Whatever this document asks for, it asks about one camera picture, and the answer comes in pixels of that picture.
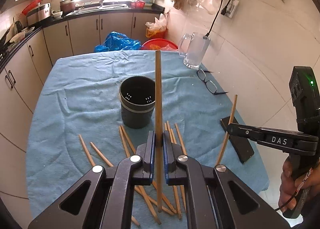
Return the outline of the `right hand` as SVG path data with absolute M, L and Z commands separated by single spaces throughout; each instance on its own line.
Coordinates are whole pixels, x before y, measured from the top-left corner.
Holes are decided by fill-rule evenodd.
M 289 157 L 285 160 L 283 164 L 283 172 L 281 174 L 281 185 L 280 185 L 280 197 L 278 201 L 279 207 L 283 206 L 280 210 L 285 212 L 287 209 L 292 210 L 296 206 L 296 199 L 293 198 L 286 205 L 285 203 L 291 198 L 291 196 L 295 193 L 297 187 L 303 180 L 303 176 L 300 176 L 298 179 L 293 180 L 291 177 L 292 173 L 292 165 L 289 160 Z M 314 196 L 319 194 L 319 166 L 317 166 L 307 181 L 304 183 L 302 189 L 310 188 L 310 192 L 307 200 L 310 200 Z

